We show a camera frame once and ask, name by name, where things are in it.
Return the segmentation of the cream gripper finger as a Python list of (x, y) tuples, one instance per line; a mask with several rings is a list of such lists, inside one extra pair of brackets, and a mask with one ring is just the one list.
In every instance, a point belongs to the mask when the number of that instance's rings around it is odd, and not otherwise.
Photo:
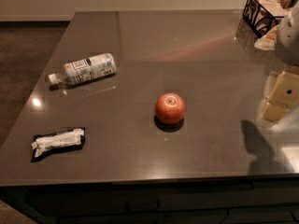
[(263, 35), (255, 42), (254, 48), (260, 50), (274, 50), (277, 31), (278, 31), (278, 27), (277, 26), (273, 27), (269, 32), (267, 32), (265, 35)]
[(278, 123), (299, 102), (299, 67), (272, 71), (265, 83), (260, 117)]

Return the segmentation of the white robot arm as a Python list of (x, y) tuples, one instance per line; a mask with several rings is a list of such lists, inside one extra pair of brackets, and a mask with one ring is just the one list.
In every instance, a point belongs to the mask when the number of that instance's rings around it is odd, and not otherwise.
[(258, 119), (273, 126), (299, 102), (299, 4), (295, 4), (279, 25), (259, 38), (254, 47), (273, 50), (288, 65), (281, 72), (269, 74), (259, 106)]

